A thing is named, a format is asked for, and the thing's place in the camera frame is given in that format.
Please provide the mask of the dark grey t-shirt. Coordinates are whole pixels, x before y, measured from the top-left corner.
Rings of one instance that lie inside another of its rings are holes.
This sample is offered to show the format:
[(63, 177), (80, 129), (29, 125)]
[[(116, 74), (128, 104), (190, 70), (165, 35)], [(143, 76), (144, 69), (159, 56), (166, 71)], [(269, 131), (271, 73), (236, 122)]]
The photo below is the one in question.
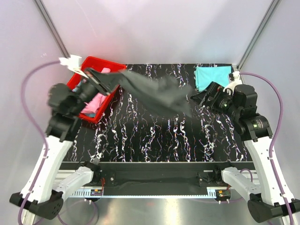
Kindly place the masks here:
[(189, 84), (180, 87), (178, 80), (169, 75), (152, 80), (127, 69), (112, 72), (111, 78), (112, 90), (122, 87), (151, 114), (170, 118), (183, 113), (192, 117), (187, 96), (193, 88)]

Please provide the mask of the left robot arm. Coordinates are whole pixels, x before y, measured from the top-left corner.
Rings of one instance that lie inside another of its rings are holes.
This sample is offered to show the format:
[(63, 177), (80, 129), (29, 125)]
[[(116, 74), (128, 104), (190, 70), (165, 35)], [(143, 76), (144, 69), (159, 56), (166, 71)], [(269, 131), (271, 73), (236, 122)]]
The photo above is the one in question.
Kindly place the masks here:
[(22, 224), (23, 210), (41, 219), (51, 220), (58, 216), (64, 201), (81, 186), (105, 184), (100, 166), (85, 162), (73, 174), (54, 185), (62, 160), (81, 125), (79, 112), (98, 93), (110, 94), (116, 89), (102, 83), (98, 79), (101, 75), (89, 68), (86, 70), (85, 82), (77, 91), (72, 91), (63, 83), (50, 89), (48, 105), (52, 109), (52, 117), (45, 132), (39, 126), (36, 127), (44, 141), (41, 154), (24, 188), (21, 192), (13, 193), (9, 200), (20, 208), (18, 224)]

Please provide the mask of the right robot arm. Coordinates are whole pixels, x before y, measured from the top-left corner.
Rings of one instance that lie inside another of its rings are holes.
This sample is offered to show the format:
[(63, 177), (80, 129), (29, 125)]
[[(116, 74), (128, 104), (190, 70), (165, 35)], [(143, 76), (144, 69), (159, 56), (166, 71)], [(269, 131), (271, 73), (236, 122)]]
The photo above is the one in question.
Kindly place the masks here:
[(290, 225), (296, 224), (293, 214), (300, 211), (300, 201), (285, 183), (274, 152), (275, 139), (268, 120), (257, 113), (257, 93), (253, 86), (235, 82), (223, 87), (216, 82), (191, 99), (200, 107), (230, 117), (234, 130), (244, 142), (256, 170), (256, 185), (236, 167), (217, 166), (213, 182), (234, 188), (247, 202), (252, 218), (262, 223), (273, 218), (289, 217)]

